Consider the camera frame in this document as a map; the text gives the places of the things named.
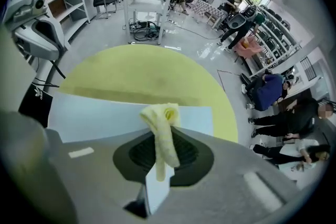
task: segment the person in blue jacket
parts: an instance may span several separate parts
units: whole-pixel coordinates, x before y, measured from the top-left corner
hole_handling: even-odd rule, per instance
[[[279,74],[265,74],[252,81],[249,85],[241,86],[243,94],[252,90],[253,104],[247,104],[247,109],[256,109],[258,111],[267,110],[271,105],[279,100],[284,99],[287,95],[287,89],[290,88],[290,82],[282,82]]]

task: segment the white tape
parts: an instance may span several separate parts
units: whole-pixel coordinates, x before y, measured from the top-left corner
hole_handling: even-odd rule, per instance
[[[80,156],[91,154],[93,152],[94,152],[94,150],[93,150],[92,147],[87,147],[87,148],[83,148],[82,150],[79,150],[79,151],[69,152],[69,156],[70,156],[70,158],[77,158],[77,157],[80,157]]]

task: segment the towel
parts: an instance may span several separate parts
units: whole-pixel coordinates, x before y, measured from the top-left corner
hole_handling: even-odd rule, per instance
[[[181,125],[178,107],[178,104],[154,104],[140,112],[141,119],[148,124],[155,136],[156,180],[158,181],[165,179],[165,163],[172,168],[180,165],[170,127]]]

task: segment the pink chair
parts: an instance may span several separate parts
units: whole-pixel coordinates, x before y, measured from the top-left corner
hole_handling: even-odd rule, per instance
[[[246,58],[251,58],[254,54],[257,54],[258,52],[262,51],[262,47],[258,44],[258,42],[255,40],[255,36],[247,37],[248,40],[248,47],[245,48],[243,46],[244,38],[242,38],[234,47],[234,51],[238,54],[237,59],[239,56]]]

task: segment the black pants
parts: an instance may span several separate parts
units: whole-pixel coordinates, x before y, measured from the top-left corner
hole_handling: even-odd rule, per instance
[[[258,89],[261,88],[262,86],[264,86],[265,83],[262,80],[262,77],[255,79],[254,81],[252,81],[249,85],[246,86],[246,90],[249,92],[250,90],[252,90],[252,99],[253,102],[255,104],[255,109],[258,111],[263,111],[261,104],[260,104],[260,99],[258,96]]]
[[[258,154],[263,154],[268,158],[272,158],[269,160],[269,162],[275,165],[297,162],[302,159],[300,157],[293,157],[293,156],[287,156],[287,155],[281,154],[280,153],[281,149],[282,149],[282,146],[264,147],[260,145],[255,145],[253,148],[253,151]]]
[[[289,133],[288,124],[284,113],[279,113],[278,115],[255,119],[254,124],[261,126],[273,125],[257,129],[256,130],[257,134],[264,134],[277,137],[277,136],[285,136],[286,134]]]
[[[221,42],[223,42],[224,40],[226,40],[229,36],[231,36],[233,33],[238,32],[237,36],[235,37],[235,39],[230,43],[230,45],[228,46],[229,49],[232,49],[239,41],[242,37],[245,37],[247,32],[249,29],[246,29],[246,27],[239,27],[237,29],[229,29],[224,36],[220,39]]]

